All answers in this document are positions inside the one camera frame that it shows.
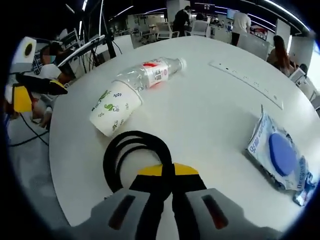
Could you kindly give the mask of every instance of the plastic water bottle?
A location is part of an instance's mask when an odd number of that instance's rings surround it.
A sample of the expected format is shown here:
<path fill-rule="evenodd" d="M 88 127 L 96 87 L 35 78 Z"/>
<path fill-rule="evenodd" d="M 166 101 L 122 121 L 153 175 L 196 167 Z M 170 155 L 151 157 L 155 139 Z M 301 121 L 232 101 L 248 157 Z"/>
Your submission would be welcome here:
<path fill-rule="evenodd" d="M 160 57 L 125 69 L 116 76 L 116 80 L 126 82 L 140 92 L 160 82 L 168 81 L 172 75 L 186 66 L 186 61 L 182 58 Z"/>

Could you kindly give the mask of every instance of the white shirt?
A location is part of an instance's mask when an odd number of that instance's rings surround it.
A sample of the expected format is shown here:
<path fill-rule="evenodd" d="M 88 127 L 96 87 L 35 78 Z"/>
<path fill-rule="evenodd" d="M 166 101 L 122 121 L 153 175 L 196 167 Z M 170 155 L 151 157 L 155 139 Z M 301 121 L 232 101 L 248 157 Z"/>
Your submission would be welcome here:
<path fill-rule="evenodd" d="M 43 79 L 57 80 L 61 73 L 62 72 L 56 65 L 47 64 L 47 65 L 43 65 L 38 76 Z"/>
<path fill-rule="evenodd" d="M 234 23 L 233 23 L 233 29 L 232 32 L 241 34 L 243 32 L 247 33 L 247 28 L 250 28 L 251 26 L 251 19 L 248 17 L 247 14 L 242 12 L 235 12 L 234 13 Z"/>

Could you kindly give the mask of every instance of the blue circle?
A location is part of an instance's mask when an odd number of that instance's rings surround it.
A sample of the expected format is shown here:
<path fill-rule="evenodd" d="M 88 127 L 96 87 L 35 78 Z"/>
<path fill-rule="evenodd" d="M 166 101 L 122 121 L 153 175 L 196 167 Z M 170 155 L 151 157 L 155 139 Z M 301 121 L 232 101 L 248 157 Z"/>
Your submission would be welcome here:
<path fill-rule="evenodd" d="M 289 141 L 278 133 L 269 138 L 270 157 L 275 170 L 281 176 L 288 176 L 297 166 L 296 153 Z"/>

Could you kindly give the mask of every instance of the white round table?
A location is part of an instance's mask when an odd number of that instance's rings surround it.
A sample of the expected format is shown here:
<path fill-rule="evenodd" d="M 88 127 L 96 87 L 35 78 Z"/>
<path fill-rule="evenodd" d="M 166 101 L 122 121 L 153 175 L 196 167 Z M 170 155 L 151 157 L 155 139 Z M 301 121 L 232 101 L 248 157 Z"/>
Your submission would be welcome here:
<path fill-rule="evenodd" d="M 89 72 L 58 97 L 51 121 L 50 166 L 60 206 L 71 226 L 112 194 L 103 173 L 110 138 L 89 121 L 92 107 L 117 73 L 158 57 L 184 58 L 187 68 L 155 89 L 141 92 L 138 108 L 115 136 L 139 130 L 168 145 L 172 161 L 199 171 L 207 188 L 216 188 L 263 227 L 284 231 L 303 210 L 292 194 L 276 191 L 243 152 L 264 109 L 291 134 L 309 167 L 318 174 L 320 119 L 305 95 L 262 59 L 210 38 L 189 36 L 160 41 L 120 55 Z M 283 100 L 283 110 L 260 92 L 208 63 L 222 61 L 264 83 Z M 131 153 L 121 180 L 129 187 L 139 169 L 158 164 L 146 151 Z M 165 201 L 157 239 L 178 239 L 172 197 Z"/>

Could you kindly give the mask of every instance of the bottle label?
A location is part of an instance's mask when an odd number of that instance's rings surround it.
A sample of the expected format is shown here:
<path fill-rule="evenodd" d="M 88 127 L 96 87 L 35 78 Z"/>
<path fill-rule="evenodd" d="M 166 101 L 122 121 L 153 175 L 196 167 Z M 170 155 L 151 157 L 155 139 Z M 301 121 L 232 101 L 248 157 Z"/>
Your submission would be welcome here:
<path fill-rule="evenodd" d="M 147 88 L 151 88 L 160 82 L 168 81 L 168 65 L 161 58 L 144 62 L 142 66 L 144 67 L 149 80 L 146 86 Z"/>

